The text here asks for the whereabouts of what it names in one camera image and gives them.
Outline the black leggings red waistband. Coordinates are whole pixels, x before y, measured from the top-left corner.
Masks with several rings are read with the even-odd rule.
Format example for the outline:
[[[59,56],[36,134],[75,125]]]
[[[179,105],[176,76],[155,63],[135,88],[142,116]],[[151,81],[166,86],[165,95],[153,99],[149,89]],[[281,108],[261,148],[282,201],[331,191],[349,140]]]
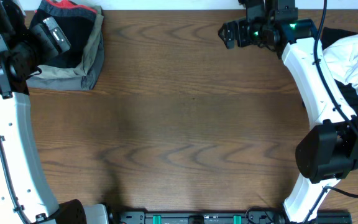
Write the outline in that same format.
[[[92,7],[78,5],[71,1],[42,0],[30,26],[33,27],[44,19],[53,17],[71,44],[69,51],[45,64],[58,68],[75,68],[82,60],[96,15],[97,11]]]

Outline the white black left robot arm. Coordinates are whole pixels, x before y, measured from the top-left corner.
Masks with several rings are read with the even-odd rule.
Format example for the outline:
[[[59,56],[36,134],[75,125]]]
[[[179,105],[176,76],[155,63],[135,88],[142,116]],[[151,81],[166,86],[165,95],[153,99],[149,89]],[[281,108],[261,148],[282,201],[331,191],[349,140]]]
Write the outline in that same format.
[[[28,29],[17,1],[0,1],[0,223],[109,223],[107,206],[59,203],[32,131],[27,79],[70,42],[49,17]]]

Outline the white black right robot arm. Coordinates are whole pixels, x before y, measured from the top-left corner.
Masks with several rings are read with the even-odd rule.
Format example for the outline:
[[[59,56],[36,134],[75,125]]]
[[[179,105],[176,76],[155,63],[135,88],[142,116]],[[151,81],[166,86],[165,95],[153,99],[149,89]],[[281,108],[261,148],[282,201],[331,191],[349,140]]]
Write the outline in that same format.
[[[224,23],[218,35],[228,49],[259,45],[276,51],[308,114],[310,131],[295,149],[300,174],[275,223],[350,223],[347,214],[318,213],[327,194],[358,169],[358,116],[329,71],[314,22],[239,19]]]

